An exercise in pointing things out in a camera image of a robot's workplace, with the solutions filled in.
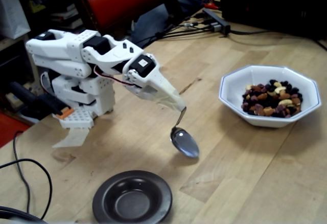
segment spoon bowl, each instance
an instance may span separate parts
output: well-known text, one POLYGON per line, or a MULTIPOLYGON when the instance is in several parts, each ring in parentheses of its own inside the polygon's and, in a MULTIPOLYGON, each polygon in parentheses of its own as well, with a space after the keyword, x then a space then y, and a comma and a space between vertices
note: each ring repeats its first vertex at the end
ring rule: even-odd
POLYGON ((173 127, 170 132, 170 139, 173 145, 189 158, 197 158, 200 154, 199 147, 194 138, 185 130, 179 127, 173 127))

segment wooden tabletop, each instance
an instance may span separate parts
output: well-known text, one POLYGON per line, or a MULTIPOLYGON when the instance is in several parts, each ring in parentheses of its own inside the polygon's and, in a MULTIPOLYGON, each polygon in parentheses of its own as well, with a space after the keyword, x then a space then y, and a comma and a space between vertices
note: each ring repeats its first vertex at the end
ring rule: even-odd
MULTIPOLYGON (((232 24, 234 30, 253 30, 232 24)), ((48 222, 95 222, 92 199, 106 179, 122 171, 148 170, 173 192, 167 223, 326 223, 327 106, 280 129, 243 121, 218 100, 222 75, 247 64, 278 64, 315 79, 327 96, 327 52, 304 38, 269 33, 220 38, 202 33, 161 40, 153 53, 188 111, 181 127, 200 147, 199 160, 169 140, 179 114, 114 85, 114 111, 95 120, 80 147, 52 148, 68 130, 47 117, 18 138, 20 158, 41 162, 54 185, 48 222)), ((13 160, 12 143, 0 163, 13 160)), ((48 201, 48 180, 22 163, 32 187, 34 215, 48 201)), ((0 170, 0 205, 25 210, 26 190, 14 166, 0 170)))

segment dark plate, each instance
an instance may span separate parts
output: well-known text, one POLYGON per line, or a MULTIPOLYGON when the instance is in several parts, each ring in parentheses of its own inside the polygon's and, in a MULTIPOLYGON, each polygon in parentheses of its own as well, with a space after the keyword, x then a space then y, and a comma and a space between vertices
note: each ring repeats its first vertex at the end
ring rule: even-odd
POLYGON ((93 213, 99 223, 158 223, 170 211, 173 197, 158 175, 141 170, 114 175, 97 190, 93 213))

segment white paper bag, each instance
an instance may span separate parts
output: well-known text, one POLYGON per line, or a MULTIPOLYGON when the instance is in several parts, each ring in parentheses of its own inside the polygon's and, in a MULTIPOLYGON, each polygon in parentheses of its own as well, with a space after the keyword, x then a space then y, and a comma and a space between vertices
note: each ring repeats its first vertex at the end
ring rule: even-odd
POLYGON ((30 30, 19 0, 0 0, 0 35, 16 39, 30 30))

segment metal spoon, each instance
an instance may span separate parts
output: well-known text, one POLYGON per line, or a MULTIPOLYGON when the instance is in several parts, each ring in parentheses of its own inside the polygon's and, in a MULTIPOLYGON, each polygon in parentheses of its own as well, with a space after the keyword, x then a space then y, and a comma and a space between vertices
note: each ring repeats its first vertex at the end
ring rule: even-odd
POLYGON ((186 107, 180 113, 176 125, 170 132, 170 139, 173 145, 185 156, 197 158, 199 156, 199 147, 194 138, 184 129, 177 127, 186 112, 186 107))

